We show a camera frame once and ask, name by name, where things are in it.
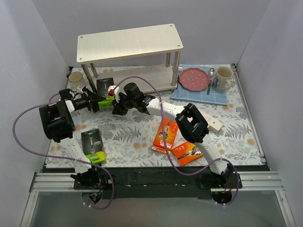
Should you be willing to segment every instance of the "scalloped plate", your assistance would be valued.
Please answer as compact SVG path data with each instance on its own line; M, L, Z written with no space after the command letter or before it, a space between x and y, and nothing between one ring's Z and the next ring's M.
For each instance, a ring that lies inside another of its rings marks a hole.
M204 70L188 68L181 72L179 82L189 91L202 91L208 87L210 78Z

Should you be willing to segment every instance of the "orange package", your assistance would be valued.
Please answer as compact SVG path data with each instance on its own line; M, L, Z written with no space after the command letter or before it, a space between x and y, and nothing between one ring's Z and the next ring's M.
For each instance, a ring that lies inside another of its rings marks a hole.
M169 150L170 153L177 135L178 125L175 121L171 121L167 118L164 118L164 127L165 130L163 131L162 123L160 123L159 129L156 134L156 138L153 142L152 149L166 154L163 135L165 135L167 149Z
M195 146L195 144L190 142L185 142L172 150L172 153L178 159L181 166L186 165L199 157L202 157L203 154Z

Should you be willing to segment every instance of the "cup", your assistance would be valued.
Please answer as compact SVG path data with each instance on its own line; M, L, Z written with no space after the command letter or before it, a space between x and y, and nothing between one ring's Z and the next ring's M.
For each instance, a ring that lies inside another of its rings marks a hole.
M71 87L77 89L79 86L85 86L85 79L80 72L72 72L68 77L68 80L71 82Z
M232 87L232 83L230 81L232 76L233 76L233 71L231 68L228 68L226 66L219 67L214 76L214 80L212 84L213 90L223 91L230 89Z

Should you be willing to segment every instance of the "floral tablecloth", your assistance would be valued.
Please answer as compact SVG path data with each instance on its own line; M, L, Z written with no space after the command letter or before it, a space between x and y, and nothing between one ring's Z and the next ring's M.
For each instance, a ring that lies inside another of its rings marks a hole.
M98 79L108 77L107 72L128 68L130 67L97 68ZM81 68L73 71L80 71L84 75ZM171 100L171 92L161 92L161 95L165 102L186 105L186 102ZM229 159L234 165L260 165L259 148L235 79L232 80L232 88L227 91L227 98L228 106L203 103L195 103L195 105L224 123L217 134L211 132L213 143L218 147L222 157ZM129 110L127 115L118 116L112 115L111 111L107 109L91 113L83 109L72 113L76 126L74 136L81 147L81 132L99 128L107 155L107 163L103 165L104 167L171 166L166 154L151 149L161 117L143 114L137 110ZM178 132L174 147L183 142L185 140ZM66 156L61 146L54 141L51 142L48 154ZM73 167L69 160L64 159L47 158L45 163L47 168ZM186 166L206 164L206 160L202 157Z

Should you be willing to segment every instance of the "shelf leg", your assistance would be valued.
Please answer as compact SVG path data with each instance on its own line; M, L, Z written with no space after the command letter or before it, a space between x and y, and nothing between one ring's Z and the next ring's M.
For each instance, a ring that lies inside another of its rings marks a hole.
M90 63L90 68L93 71L94 77L97 78L98 74L97 74L97 70L96 70L96 67L95 67L94 63Z
M177 74L178 74L178 67L179 67L179 59L180 59L180 51L175 52L175 61L174 61L174 69L172 71L172 81L171 85L175 86L177 83Z
M96 87L95 87L95 84L94 84L94 82L93 82L93 79L92 79L91 76L90 76L89 69L87 68L87 65L84 64L84 65L81 65L81 66L82 66L82 68L83 68L83 70L84 70L84 73L85 73L87 79L89 80L89 85L90 85L91 89L93 90L93 92L94 92L95 94L97 94L97 89L96 89Z
M167 53L166 54L166 65L165 65L167 68L170 66L169 62L170 62L170 53Z

